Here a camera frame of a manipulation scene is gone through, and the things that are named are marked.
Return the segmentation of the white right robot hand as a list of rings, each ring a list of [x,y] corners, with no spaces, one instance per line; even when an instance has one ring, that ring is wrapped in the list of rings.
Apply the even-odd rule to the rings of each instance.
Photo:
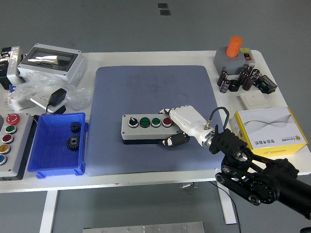
[[[211,127],[211,120],[206,120],[193,106],[165,108],[160,113],[167,114],[184,133],[195,137],[202,147],[210,147],[215,129]]]

